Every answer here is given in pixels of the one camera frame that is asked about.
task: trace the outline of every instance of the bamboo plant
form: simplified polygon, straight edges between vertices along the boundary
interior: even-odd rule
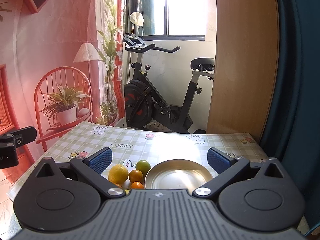
[[[114,73],[115,58],[116,58],[116,46],[119,43],[116,40],[116,34],[118,31],[116,14],[117,6],[114,4],[113,0],[104,0],[106,8],[104,9],[104,16],[107,22],[108,28],[103,33],[98,31],[102,36],[102,48],[101,51],[99,48],[96,48],[97,52],[101,57],[101,61],[105,63],[106,74],[104,76],[105,82],[105,102],[102,102],[100,105],[101,108],[101,118],[98,118],[97,123],[102,125],[110,125],[118,115],[118,109],[116,106],[116,100],[114,96],[114,91],[112,87],[112,78]]]

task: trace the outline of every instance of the pink backdrop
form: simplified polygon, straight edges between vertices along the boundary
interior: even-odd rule
[[[37,128],[34,92],[39,80],[59,66],[73,66],[88,76],[88,63],[73,63],[84,42],[97,46],[95,0],[48,0],[31,14],[22,0],[7,0],[0,23],[0,64],[6,64],[13,108],[20,127]],[[98,63],[91,62],[92,84],[99,83]],[[92,85],[93,117],[99,117],[100,92]],[[48,147],[57,138],[48,141]],[[41,144],[28,144],[34,159]]]

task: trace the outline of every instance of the table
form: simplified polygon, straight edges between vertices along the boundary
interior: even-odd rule
[[[103,147],[110,147],[113,153],[111,165],[102,173],[105,178],[113,165],[122,164],[130,172],[142,159],[147,160],[151,167],[170,159],[187,159],[203,165],[216,177],[218,174],[207,162],[210,147],[216,147],[231,157],[244,156],[252,162],[264,162],[268,158],[249,133],[192,135],[102,127],[83,121],[63,135],[16,181],[7,193],[8,197],[14,200],[43,157],[51,156],[55,162],[68,162],[77,156],[88,157]]]

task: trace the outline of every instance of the gold plate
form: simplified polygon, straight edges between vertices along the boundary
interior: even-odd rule
[[[151,168],[145,177],[146,189],[188,189],[192,192],[212,179],[211,173],[199,163],[168,160]]]

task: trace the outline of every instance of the potted plant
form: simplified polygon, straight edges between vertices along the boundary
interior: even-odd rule
[[[2,8],[2,4],[4,4],[4,3],[9,3],[9,2],[1,2],[1,3],[0,3],[0,11],[12,12],[12,10],[10,10],[10,9],[4,9],[4,8]],[[2,15],[0,15],[0,22],[3,22],[3,16],[2,16]]]
[[[57,88],[57,93],[44,93],[50,97],[49,100],[52,103],[40,112],[45,111],[45,114],[49,115],[49,119],[56,114],[61,125],[76,121],[78,104],[83,103],[83,98],[89,96],[84,94],[79,87],[68,88],[57,84]]]

